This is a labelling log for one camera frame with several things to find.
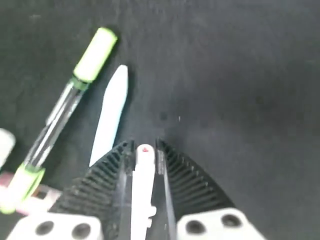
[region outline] dark gray table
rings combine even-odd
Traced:
[[[62,188],[85,172],[105,87],[128,64],[118,141],[163,137],[266,237],[316,240],[319,22],[318,0],[1,1],[0,127],[17,138],[5,169],[23,160],[96,29],[111,26],[118,48],[50,154],[44,182]]]

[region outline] pink object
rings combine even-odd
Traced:
[[[13,174],[4,172],[0,175],[0,205],[1,196],[7,193],[7,187],[13,178]],[[23,201],[16,211],[23,215],[47,212],[56,200],[60,197],[61,192],[46,185],[39,185],[31,197]]]

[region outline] clear plastic pen barrel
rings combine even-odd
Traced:
[[[47,118],[45,127],[29,150],[24,160],[26,166],[41,167],[88,86],[88,83],[76,77],[69,80]]]

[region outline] screw hole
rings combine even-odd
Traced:
[[[38,225],[38,227],[35,229],[35,233],[39,236],[43,236],[50,233],[53,228],[54,228],[53,221],[45,221],[40,225]]]
[[[202,234],[206,228],[200,221],[192,220],[186,224],[186,231],[190,234]]]
[[[225,227],[234,228],[239,227],[241,225],[240,219],[235,215],[224,215],[222,217],[222,223]]]
[[[88,237],[90,234],[91,227],[87,223],[81,223],[74,227],[72,230],[72,237],[77,240],[82,240]]]

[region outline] yellow-green highlighter cap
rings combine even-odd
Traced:
[[[88,84],[92,83],[107,60],[118,37],[108,28],[100,27],[82,58],[73,70],[74,76]]]

